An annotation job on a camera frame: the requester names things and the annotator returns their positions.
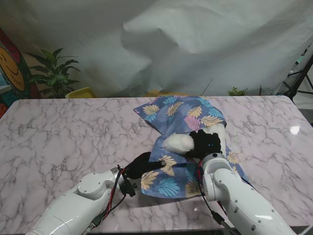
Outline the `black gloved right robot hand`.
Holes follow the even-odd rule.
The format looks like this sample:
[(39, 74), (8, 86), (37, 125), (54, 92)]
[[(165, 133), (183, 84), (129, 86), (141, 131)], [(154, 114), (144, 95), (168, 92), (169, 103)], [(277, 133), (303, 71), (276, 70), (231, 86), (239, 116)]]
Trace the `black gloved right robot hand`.
[(221, 140), (217, 133), (207, 134), (202, 129), (191, 132), (189, 136), (194, 141), (194, 147), (185, 156), (202, 160), (207, 155), (221, 153)]

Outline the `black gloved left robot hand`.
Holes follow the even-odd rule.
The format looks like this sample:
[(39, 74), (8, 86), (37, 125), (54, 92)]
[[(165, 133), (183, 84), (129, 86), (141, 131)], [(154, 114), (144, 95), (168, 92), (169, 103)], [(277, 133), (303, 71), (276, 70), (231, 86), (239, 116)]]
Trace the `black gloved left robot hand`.
[(145, 152), (136, 157), (130, 164), (125, 167), (125, 175), (127, 178), (136, 180), (142, 177), (144, 173), (154, 171), (166, 166), (164, 160), (157, 162), (149, 162), (151, 152)]

